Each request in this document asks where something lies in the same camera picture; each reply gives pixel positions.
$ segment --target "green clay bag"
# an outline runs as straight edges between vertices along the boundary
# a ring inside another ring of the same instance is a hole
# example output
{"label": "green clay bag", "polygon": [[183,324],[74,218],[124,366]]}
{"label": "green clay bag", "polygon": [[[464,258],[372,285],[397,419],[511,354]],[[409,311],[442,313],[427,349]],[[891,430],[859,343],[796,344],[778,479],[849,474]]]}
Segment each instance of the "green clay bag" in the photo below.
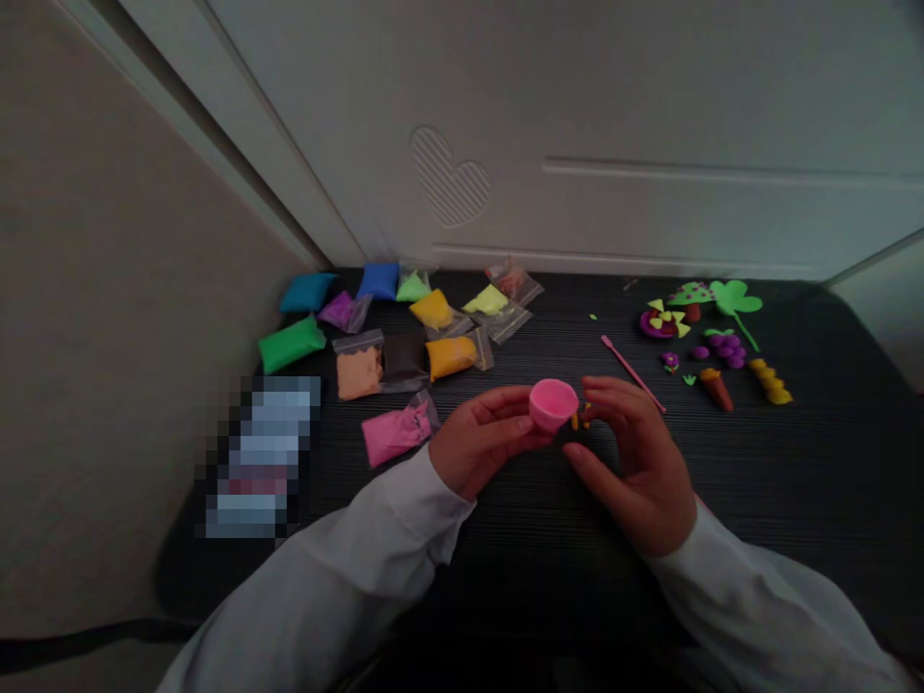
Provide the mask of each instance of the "green clay bag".
{"label": "green clay bag", "polygon": [[416,303],[433,291],[430,288],[430,274],[438,268],[417,262],[401,262],[398,275],[396,300]]}
{"label": "green clay bag", "polygon": [[263,373],[269,375],[313,351],[323,349],[327,338],[318,328],[314,315],[291,324],[259,342]]}

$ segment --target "blue clay bag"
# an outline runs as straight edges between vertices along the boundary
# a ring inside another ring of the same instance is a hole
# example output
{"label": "blue clay bag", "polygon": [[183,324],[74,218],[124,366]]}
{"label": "blue clay bag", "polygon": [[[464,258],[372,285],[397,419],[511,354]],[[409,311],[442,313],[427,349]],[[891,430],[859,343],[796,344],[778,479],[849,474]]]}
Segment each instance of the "blue clay bag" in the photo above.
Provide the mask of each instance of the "blue clay bag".
{"label": "blue clay bag", "polygon": [[372,294],[375,300],[395,300],[399,271],[398,263],[367,263],[356,298]]}

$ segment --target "beige wall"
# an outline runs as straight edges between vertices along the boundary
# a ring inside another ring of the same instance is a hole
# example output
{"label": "beige wall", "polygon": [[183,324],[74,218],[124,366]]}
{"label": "beige wall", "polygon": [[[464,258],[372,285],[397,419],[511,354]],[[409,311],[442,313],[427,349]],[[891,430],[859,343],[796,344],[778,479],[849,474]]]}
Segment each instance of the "beige wall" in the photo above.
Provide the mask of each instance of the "beige wall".
{"label": "beige wall", "polygon": [[0,637],[36,637],[157,613],[194,454],[304,265],[50,0],[0,13]]}

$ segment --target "finger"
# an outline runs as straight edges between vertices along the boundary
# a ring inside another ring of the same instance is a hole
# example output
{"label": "finger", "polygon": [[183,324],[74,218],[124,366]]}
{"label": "finger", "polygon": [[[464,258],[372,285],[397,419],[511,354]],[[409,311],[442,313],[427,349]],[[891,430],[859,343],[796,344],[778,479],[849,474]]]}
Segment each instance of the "finger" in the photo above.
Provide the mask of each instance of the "finger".
{"label": "finger", "polygon": [[462,406],[471,408],[475,420],[479,424],[487,424],[498,418],[496,412],[507,406],[516,406],[523,403],[529,404],[529,392],[532,390],[528,385],[509,385],[507,387],[495,388],[486,393],[478,395]]}
{"label": "finger", "polygon": [[519,404],[508,404],[507,406],[493,412],[494,418],[510,419],[515,416],[524,416],[529,413],[529,402],[520,402]]}
{"label": "finger", "polygon": [[525,438],[507,445],[507,457],[515,457],[522,452],[531,452],[536,449],[546,448],[552,444],[553,440],[554,436],[545,433],[530,433]]}
{"label": "finger", "polygon": [[502,419],[480,426],[473,432],[471,444],[475,452],[486,452],[525,438],[532,428],[533,422],[528,416]]}
{"label": "finger", "polygon": [[495,411],[506,405],[529,402],[531,391],[532,387],[529,385],[507,385],[478,395],[473,401],[480,402],[488,409]]}
{"label": "finger", "polygon": [[589,449],[580,443],[564,448],[568,461],[590,492],[616,518],[620,525],[631,521],[641,500]]}
{"label": "finger", "polygon": [[580,417],[586,422],[606,422],[612,427],[613,432],[617,436],[623,435],[629,431],[629,423],[626,421],[626,417],[607,406],[600,406],[599,404],[597,406],[592,406],[590,409],[585,409]]}
{"label": "finger", "polygon": [[661,421],[660,415],[655,409],[655,403],[651,398],[642,393],[643,397],[637,397],[635,394],[618,391],[615,389],[597,390],[586,388],[584,396],[593,404],[599,404],[609,407],[617,414],[626,417],[630,424],[654,424]]}
{"label": "finger", "polygon": [[644,391],[633,383],[609,375],[585,375],[580,383],[585,390],[615,390],[627,395],[645,395]]}

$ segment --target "right hand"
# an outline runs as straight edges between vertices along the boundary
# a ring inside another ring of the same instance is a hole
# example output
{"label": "right hand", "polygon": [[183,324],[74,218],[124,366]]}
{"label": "right hand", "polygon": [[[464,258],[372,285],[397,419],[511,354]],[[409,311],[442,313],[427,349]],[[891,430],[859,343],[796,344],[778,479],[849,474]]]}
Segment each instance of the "right hand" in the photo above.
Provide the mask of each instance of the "right hand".
{"label": "right hand", "polygon": [[585,377],[584,396],[593,406],[585,421],[600,419],[616,434],[624,477],[614,475],[580,443],[565,454],[591,493],[606,506],[635,548],[660,557],[673,553],[696,524],[696,495],[683,455],[651,398],[611,377]]}

